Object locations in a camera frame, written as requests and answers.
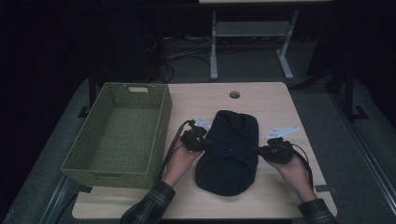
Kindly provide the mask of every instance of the green woven basket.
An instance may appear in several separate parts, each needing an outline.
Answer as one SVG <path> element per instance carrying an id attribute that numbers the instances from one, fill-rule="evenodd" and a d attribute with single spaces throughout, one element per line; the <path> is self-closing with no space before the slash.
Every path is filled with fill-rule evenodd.
<path id="1" fill-rule="evenodd" d="M 171 110 L 167 85 L 106 83 L 61 170 L 86 186 L 152 188 Z"/>

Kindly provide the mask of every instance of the flannel shirt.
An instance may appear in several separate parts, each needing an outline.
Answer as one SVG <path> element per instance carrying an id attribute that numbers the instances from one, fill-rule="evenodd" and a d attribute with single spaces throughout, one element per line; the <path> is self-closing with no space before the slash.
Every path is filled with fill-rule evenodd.
<path id="1" fill-rule="evenodd" d="M 160 181 L 140 203 L 128 209 L 121 217 L 120 224 L 157 224 L 175 197 L 175 191 Z M 338 223 L 322 199 L 302 203 L 298 206 L 306 224 Z"/>

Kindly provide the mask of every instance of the dark floor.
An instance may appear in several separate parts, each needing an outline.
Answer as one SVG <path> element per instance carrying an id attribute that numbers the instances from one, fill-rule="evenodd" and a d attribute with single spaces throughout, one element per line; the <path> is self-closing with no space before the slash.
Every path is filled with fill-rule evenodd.
<path id="1" fill-rule="evenodd" d="M 169 55 L 172 55 L 173 52 L 183 52 L 191 44 L 169 40 L 168 46 L 171 49 Z M 224 50 L 218 59 L 219 79 L 212 82 L 280 81 L 293 86 L 304 81 L 315 42 L 293 42 L 290 45 L 287 58 L 295 75 L 294 80 L 284 78 L 276 58 L 276 47 L 278 42 L 274 41 L 258 47 L 250 44 L 249 48 L 233 53 Z M 169 62 L 175 71 L 169 83 L 209 81 L 208 56 L 208 52 L 204 52 Z M 171 73 L 166 73 L 164 68 L 162 70 L 165 79 L 169 79 Z M 332 188 L 338 209 L 336 217 L 340 223 L 396 223 L 395 211 L 389 205 L 391 199 L 384 193 L 396 186 L 396 130 L 357 80 L 354 105 L 361 106 L 368 119 L 349 122 L 340 106 L 343 91 L 329 94 L 325 90 L 329 77 L 304 90 L 290 91 L 290 95 L 322 173 Z M 154 82 L 163 82 L 163 79 L 159 77 Z M 64 111 L 4 223 L 118 223 L 117 220 L 74 219 L 71 215 L 73 196 L 80 186 L 60 172 L 64 158 L 84 122 L 84 119 L 78 118 L 78 113 L 89 103 L 88 92 L 88 83 L 84 81 Z M 383 182 L 380 184 L 384 178 L 378 178 L 378 169 L 375 169 L 372 157 L 365 156 L 368 152 L 379 163 L 390 188 L 384 188 Z"/>

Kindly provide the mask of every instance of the wooden table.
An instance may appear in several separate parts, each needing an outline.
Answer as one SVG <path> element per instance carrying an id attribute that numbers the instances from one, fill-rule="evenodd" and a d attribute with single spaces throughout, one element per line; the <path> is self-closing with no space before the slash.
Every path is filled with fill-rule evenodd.
<path id="1" fill-rule="evenodd" d="M 289 91 L 283 83 L 205 83 L 170 84 L 173 101 L 165 149 L 168 149 L 178 127 L 187 119 L 204 118 L 212 122 L 221 110 L 232 110 L 254 116 L 259 122 L 260 146 L 267 145 L 265 135 L 271 128 L 298 126 L 285 140 L 304 149 L 313 170 L 314 185 L 326 185 L 314 152 L 309 144 Z M 230 97 L 240 93 L 239 99 Z M 163 218 L 297 218 L 301 213 L 297 196 L 284 184 L 280 174 L 259 158 L 256 180 L 245 192 L 223 197 L 198 188 L 194 182 L 196 160 L 175 186 L 177 195 Z M 73 209 L 75 218 L 120 218 L 138 203 L 147 189 L 116 189 L 93 187 L 91 193 L 81 192 Z M 337 210 L 329 191 L 317 192 L 334 215 Z"/>

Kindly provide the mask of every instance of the hand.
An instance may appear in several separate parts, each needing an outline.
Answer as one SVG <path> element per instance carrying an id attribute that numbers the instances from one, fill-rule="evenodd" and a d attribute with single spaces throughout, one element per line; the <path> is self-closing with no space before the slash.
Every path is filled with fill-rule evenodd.
<path id="1" fill-rule="evenodd" d="M 174 147 L 174 153 L 169 160 L 166 171 L 163 174 L 162 181 L 173 187 L 177 181 L 186 174 L 192 163 L 197 159 L 202 152 L 189 152 L 180 139 L 177 139 Z"/>
<path id="2" fill-rule="evenodd" d="M 298 157 L 294 155 L 288 164 L 277 164 L 271 161 L 268 163 L 280 172 L 285 183 L 297 194 L 302 203 L 318 198 L 309 185 L 304 164 Z"/>

